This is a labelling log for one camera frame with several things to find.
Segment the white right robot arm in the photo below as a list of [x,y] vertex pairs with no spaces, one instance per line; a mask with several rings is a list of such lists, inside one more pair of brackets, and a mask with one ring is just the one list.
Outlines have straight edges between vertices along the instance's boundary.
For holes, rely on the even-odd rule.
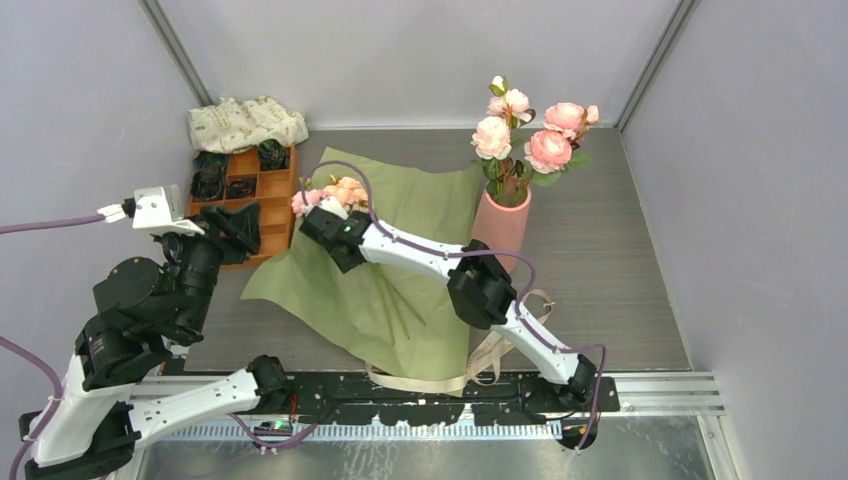
[[585,354],[561,342],[524,306],[498,260],[501,251],[477,240],[465,246],[439,243],[366,212],[347,213],[332,199],[307,206],[303,213],[301,232],[323,247],[342,272],[372,263],[435,279],[446,287],[456,316],[509,341],[555,385],[562,407],[577,411],[592,400],[597,367]]

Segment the beige ribbon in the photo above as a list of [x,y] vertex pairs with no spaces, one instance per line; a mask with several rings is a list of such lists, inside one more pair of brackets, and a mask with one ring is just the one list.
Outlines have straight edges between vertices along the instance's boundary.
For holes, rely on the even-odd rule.
[[372,352],[365,371],[372,381],[390,389],[458,396],[468,382],[487,386],[480,374],[501,374],[501,359],[513,349],[503,335],[488,332],[469,348],[470,327],[453,313],[445,293],[425,302],[391,292],[385,304],[389,347],[387,358]]

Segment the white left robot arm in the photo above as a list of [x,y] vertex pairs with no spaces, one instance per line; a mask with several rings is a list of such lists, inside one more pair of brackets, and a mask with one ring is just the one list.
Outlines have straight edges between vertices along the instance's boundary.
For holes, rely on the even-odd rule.
[[134,393],[171,356],[199,343],[222,267],[261,246],[260,207],[207,206],[155,233],[165,260],[126,259],[93,289],[96,313],[77,337],[69,367],[54,377],[40,412],[21,416],[28,452],[12,476],[95,479],[150,444],[193,424],[235,413],[277,413],[292,397],[280,361],[261,355],[221,380],[156,400]]

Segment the pale pink single flower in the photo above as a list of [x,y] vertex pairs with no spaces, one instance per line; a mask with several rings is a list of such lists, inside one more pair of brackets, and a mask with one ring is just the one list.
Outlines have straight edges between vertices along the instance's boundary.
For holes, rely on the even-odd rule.
[[525,201],[532,177],[524,161],[529,135],[521,128],[535,118],[535,111],[528,96],[511,88],[504,76],[494,76],[488,89],[486,115],[477,123],[470,144],[490,198],[503,207],[517,207]]

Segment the deep pink flower stem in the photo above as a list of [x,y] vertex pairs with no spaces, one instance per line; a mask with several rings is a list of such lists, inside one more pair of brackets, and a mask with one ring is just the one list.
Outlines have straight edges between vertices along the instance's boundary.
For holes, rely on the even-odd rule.
[[523,158],[515,162],[515,203],[524,201],[532,184],[550,186],[590,157],[579,152],[580,142],[600,120],[595,104],[557,103],[544,112],[543,128],[522,145]]

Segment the pink flower bouquet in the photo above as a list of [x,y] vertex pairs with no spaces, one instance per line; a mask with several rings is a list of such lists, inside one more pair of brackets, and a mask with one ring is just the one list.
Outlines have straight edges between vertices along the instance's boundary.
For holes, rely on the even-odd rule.
[[[327,198],[335,198],[345,214],[366,213],[368,211],[368,194],[363,184],[353,177],[331,176],[330,183],[322,188],[311,188],[310,185],[310,181],[307,180],[307,189],[298,190],[292,195],[291,210],[296,218],[305,217],[312,205],[318,205]],[[370,264],[369,270],[379,292],[390,333],[394,335],[394,327],[397,326],[403,336],[410,340],[412,335],[407,321],[414,318],[421,325],[425,325],[426,322],[414,311],[412,304],[389,281],[387,272],[383,267]]]

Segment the orange and green wrapping paper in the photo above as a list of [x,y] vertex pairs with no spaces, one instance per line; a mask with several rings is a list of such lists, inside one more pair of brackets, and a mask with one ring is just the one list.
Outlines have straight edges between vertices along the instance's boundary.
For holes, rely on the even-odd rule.
[[[410,234],[465,246],[479,201],[474,167],[447,173],[396,166],[326,148],[310,180],[367,176],[380,220]],[[301,232],[288,251],[265,261],[241,295],[270,301],[329,342],[365,361],[382,386],[460,395],[470,328],[454,313],[445,286],[422,274],[366,263],[341,272],[329,254]]]

